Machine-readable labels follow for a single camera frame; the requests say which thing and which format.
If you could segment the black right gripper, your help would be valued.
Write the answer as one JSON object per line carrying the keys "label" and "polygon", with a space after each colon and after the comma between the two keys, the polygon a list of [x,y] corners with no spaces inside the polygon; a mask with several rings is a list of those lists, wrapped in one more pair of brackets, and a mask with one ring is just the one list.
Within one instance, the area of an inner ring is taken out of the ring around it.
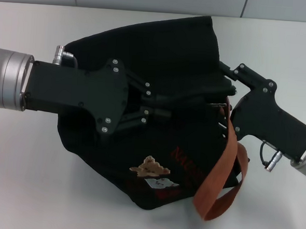
{"label": "black right gripper", "polygon": [[[237,103],[231,115],[234,127],[240,128],[238,140],[255,136],[272,145],[294,161],[301,161],[306,151],[306,125],[280,108],[275,101],[277,84],[241,63],[231,70],[219,62],[221,72],[234,81],[247,86],[250,91]],[[218,127],[223,136],[229,135],[229,118],[218,116]]]}

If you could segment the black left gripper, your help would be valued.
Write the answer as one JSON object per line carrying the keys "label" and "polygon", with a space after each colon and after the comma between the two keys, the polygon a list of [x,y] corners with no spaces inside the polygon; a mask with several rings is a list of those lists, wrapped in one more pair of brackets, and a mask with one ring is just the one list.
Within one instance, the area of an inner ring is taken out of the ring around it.
{"label": "black left gripper", "polygon": [[169,110],[149,107],[123,114],[127,101],[168,106],[175,103],[175,96],[164,80],[144,80],[126,71],[117,59],[109,59],[95,71],[37,61],[25,89],[26,109],[59,115],[82,110],[93,117],[96,131],[106,135],[145,127],[149,120],[166,122],[172,117]]}

